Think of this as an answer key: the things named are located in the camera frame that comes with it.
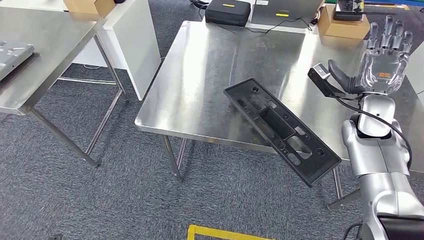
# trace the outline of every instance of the cardboard box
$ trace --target cardboard box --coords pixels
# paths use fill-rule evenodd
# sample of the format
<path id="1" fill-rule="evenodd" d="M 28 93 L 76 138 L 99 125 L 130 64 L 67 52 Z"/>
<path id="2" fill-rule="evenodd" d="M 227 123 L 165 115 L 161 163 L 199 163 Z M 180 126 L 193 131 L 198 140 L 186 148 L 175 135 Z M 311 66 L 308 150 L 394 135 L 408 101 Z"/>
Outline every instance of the cardboard box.
<path id="1" fill-rule="evenodd" d="M 333 19 L 335 8 L 335 5 L 325 5 L 318 21 L 319 34 L 349 39 L 364 39 L 370 30 L 367 16 L 363 16 L 363 21 L 338 21 Z"/>
<path id="2" fill-rule="evenodd" d="M 115 7 L 114 0 L 63 0 L 71 13 L 97 14 L 106 17 Z"/>

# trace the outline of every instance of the yellow floor marking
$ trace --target yellow floor marking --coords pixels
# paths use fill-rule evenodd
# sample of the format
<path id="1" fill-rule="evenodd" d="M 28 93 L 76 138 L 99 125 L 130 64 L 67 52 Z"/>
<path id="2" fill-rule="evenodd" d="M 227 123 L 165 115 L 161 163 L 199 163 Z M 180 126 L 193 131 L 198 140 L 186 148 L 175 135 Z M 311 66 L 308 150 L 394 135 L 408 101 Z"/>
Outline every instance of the yellow floor marking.
<path id="1" fill-rule="evenodd" d="M 246 235 L 242 233 L 236 233 L 232 231 L 224 231 L 215 228 L 209 228 L 204 226 L 190 225 L 188 227 L 187 240 L 195 240 L 195 235 L 203 235 L 220 239 L 227 240 L 272 240 L 269 238 L 262 238 L 258 236 Z"/>

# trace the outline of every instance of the black plastic tray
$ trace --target black plastic tray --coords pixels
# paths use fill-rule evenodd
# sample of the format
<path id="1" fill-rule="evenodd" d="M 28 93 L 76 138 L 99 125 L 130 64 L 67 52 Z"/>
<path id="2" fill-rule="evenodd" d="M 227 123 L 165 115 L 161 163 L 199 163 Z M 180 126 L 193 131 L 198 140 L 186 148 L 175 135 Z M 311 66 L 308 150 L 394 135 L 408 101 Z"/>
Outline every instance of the black plastic tray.
<path id="1" fill-rule="evenodd" d="M 226 88 L 224 94 L 308 187 L 342 161 L 254 78 Z"/>

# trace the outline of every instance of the black case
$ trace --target black case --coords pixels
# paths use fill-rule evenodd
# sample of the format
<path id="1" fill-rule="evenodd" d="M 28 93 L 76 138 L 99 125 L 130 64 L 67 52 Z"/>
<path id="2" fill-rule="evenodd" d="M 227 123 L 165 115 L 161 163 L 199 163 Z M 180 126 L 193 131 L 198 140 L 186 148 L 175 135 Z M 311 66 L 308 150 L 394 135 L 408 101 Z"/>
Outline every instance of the black case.
<path id="1" fill-rule="evenodd" d="M 251 4 L 237 0 L 213 0 L 204 12 L 207 23 L 246 26 L 251 14 Z"/>
<path id="2" fill-rule="evenodd" d="M 342 161 L 254 78 L 227 87 L 224 94 L 308 187 Z"/>

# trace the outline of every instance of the robotic arm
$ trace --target robotic arm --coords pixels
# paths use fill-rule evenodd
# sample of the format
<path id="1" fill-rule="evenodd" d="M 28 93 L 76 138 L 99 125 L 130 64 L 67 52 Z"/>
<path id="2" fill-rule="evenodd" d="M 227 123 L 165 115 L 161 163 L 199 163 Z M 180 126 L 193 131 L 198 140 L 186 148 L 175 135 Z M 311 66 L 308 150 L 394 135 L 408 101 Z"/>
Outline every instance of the robotic arm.
<path id="1" fill-rule="evenodd" d="M 412 33 L 403 34 L 403 23 L 387 16 L 381 44 L 378 25 L 371 24 L 367 50 L 362 55 L 359 74 L 347 76 L 334 60 L 329 72 L 322 64 L 308 75 L 326 97 L 357 110 L 341 127 L 353 174 L 360 184 L 363 203 L 364 240 L 424 239 L 424 206 L 408 181 L 411 148 L 396 119 L 395 102 L 388 95 L 397 91 L 405 77 Z M 358 94 L 359 108 L 342 101 L 344 92 L 330 85 L 332 76 L 348 94 Z"/>

